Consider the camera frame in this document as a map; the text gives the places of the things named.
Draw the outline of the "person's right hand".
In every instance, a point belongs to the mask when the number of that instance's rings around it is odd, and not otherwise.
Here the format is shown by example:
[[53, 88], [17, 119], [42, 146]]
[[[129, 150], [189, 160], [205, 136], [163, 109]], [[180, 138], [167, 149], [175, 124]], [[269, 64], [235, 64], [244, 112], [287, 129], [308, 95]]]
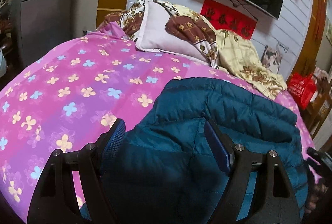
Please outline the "person's right hand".
[[325, 185], [325, 179], [322, 177], [315, 181], [314, 174], [308, 174], [308, 196], [305, 203], [304, 213], [311, 214], [317, 207], [317, 202], [325, 195], [328, 187]]

